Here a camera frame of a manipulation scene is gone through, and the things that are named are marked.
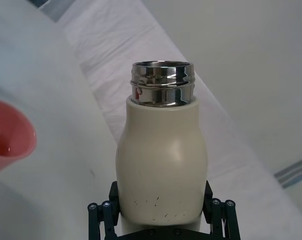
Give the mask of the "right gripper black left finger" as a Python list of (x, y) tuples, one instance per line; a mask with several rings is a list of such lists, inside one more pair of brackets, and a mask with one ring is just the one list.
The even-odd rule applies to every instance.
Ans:
[(87, 207), (89, 218), (89, 240), (101, 239), (100, 223), (104, 223), (105, 240), (120, 240), (122, 236), (117, 236), (115, 226), (118, 224), (120, 214), (118, 185), (114, 181), (111, 184), (109, 200), (101, 205), (91, 203)]

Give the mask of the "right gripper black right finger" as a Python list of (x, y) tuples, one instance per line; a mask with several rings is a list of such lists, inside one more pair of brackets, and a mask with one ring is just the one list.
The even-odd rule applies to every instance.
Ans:
[(205, 221), (210, 225), (210, 235), (214, 240), (239, 240), (239, 226), (236, 214), (236, 204), (227, 199), (222, 202), (213, 197), (213, 191), (208, 181), (205, 185), (202, 211)]

